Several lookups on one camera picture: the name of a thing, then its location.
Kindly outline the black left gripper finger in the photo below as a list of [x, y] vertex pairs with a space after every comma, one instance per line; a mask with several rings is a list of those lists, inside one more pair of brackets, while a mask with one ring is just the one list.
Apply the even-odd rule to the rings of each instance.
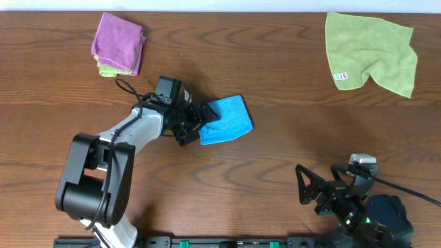
[[221, 117], [209, 106], [208, 103], [200, 103], [196, 106], [201, 121], [219, 121]]
[[199, 122], [188, 128], [180, 127], [175, 130], [175, 139], [181, 147], [184, 147], [189, 143], [197, 141], [200, 138], [199, 131], [207, 124], [212, 123], [214, 122]]

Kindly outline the blue microfiber cloth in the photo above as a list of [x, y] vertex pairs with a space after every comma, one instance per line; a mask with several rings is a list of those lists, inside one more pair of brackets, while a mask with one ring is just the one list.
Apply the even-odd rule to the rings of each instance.
[[220, 119], [207, 123], [199, 131], [201, 145], [233, 141], [253, 130], [253, 124], [241, 95], [212, 101], [209, 106]]

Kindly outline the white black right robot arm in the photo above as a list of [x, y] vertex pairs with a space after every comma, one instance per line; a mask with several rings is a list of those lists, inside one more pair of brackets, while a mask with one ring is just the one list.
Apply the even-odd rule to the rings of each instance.
[[413, 226], [397, 196], [369, 197], [378, 171], [375, 163], [332, 165], [333, 180], [298, 164], [295, 168], [302, 205], [316, 202], [317, 215], [333, 214], [336, 230], [316, 239], [315, 247], [410, 247]]

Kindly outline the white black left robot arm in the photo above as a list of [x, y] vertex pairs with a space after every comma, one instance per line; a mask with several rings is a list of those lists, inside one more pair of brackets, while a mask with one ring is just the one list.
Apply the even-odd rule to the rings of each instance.
[[207, 103], [140, 100], [111, 129], [97, 135], [77, 134], [68, 150], [56, 208], [92, 231], [100, 247], [146, 247], [145, 238], [125, 214], [135, 156], [166, 130], [184, 146], [198, 139], [202, 127], [220, 118]]

